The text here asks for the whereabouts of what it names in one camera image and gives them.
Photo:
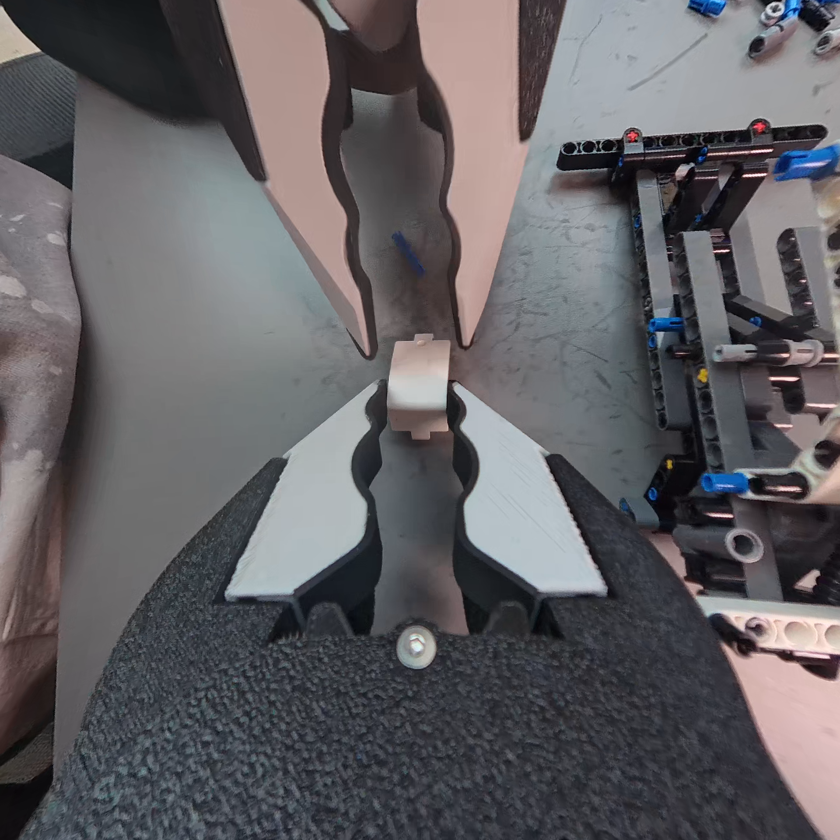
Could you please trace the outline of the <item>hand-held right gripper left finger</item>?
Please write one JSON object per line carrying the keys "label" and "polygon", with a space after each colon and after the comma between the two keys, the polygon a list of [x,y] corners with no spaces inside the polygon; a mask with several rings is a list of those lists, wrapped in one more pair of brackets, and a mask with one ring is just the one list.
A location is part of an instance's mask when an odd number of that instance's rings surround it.
{"label": "hand-held right gripper left finger", "polygon": [[382,467],[386,382],[374,381],[269,463],[262,492],[225,584],[225,601],[278,602],[303,630],[334,603],[354,633],[371,632],[382,540],[371,483]]}

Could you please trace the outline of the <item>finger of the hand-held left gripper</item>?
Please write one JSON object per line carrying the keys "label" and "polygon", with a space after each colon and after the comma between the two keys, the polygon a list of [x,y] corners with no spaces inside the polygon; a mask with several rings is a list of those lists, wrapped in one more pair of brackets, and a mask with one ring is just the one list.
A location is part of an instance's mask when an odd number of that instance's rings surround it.
{"label": "finger of the hand-held left gripper", "polygon": [[263,189],[367,360],[377,353],[360,214],[343,168],[350,87],[340,34],[313,2],[219,2]]}
{"label": "finger of the hand-held left gripper", "polygon": [[444,119],[440,206],[453,235],[448,280],[458,343],[473,343],[528,144],[519,129],[519,2],[421,1],[423,65]]}

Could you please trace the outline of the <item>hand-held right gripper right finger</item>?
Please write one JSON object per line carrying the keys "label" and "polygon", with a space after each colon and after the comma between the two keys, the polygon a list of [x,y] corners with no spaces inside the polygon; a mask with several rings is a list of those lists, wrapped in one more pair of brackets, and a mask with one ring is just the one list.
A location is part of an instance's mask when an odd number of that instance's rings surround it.
{"label": "hand-held right gripper right finger", "polygon": [[550,467],[550,453],[457,382],[448,385],[457,501],[453,569],[471,634],[500,606],[523,613],[527,633],[543,602],[608,595]]}

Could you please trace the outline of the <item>white curved brick panel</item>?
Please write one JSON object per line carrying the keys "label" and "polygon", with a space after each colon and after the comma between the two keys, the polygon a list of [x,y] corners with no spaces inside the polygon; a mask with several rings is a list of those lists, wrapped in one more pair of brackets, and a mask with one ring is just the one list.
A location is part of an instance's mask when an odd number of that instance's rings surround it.
{"label": "white curved brick panel", "polygon": [[386,409],[391,429],[428,441],[448,431],[450,341],[432,333],[396,341],[387,380]]}

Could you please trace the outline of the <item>brick-built truck chassis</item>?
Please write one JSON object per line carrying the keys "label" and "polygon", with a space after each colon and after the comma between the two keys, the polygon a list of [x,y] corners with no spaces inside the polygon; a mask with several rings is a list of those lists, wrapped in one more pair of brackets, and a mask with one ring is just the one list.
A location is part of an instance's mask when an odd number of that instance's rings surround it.
{"label": "brick-built truck chassis", "polygon": [[629,202],[660,429],[620,508],[721,640],[838,679],[838,143],[820,123],[563,143]]}

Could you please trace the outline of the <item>person's left forearm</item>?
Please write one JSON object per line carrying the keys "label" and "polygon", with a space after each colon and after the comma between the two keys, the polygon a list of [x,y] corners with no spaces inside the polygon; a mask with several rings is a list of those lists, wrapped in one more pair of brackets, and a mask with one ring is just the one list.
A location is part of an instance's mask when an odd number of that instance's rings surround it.
{"label": "person's left forearm", "polygon": [[210,119],[157,1],[5,1],[42,52],[132,105],[173,120]]}

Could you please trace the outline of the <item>grey desk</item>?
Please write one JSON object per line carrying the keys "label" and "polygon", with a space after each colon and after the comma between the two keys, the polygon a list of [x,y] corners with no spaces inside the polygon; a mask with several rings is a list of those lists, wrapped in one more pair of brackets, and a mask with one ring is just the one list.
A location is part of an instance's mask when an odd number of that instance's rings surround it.
{"label": "grey desk", "polygon": [[[628,213],[557,172],[583,130],[795,116],[741,60],[689,47],[677,2],[567,2],[473,343],[458,342],[445,139],[414,88],[352,96],[367,360],[215,119],[79,79],[70,231],[82,309],[68,429],[54,786],[28,837],[820,838],[714,629],[614,505],[658,440]],[[396,341],[449,340],[457,382],[550,454],[605,581],[469,632],[454,434],[380,435],[371,632],[225,601],[270,462],[375,381]]]}

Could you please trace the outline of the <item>grey bleached hoodie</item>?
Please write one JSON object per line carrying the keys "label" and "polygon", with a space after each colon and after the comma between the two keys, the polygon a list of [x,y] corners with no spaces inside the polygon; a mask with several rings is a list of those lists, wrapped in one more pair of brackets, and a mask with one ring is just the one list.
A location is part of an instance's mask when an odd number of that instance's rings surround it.
{"label": "grey bleached hoodie", "polygon": [[54,706],[64,482],[81,310],[68,246],[71,194],[1,161],[1,752]]}

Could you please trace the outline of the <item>pile of blue black brick pins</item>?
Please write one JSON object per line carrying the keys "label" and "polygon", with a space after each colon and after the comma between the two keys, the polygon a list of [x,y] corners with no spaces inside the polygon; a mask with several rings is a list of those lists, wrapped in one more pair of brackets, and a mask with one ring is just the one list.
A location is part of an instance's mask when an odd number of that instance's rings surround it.
{"label": "pile of blue black brick pins", "polygon": [[812,54],[822,60],[838,55],[838,1],[760,1],[759,30],[747,48],[751,60],[778,51],[801,28],[815,36]]}

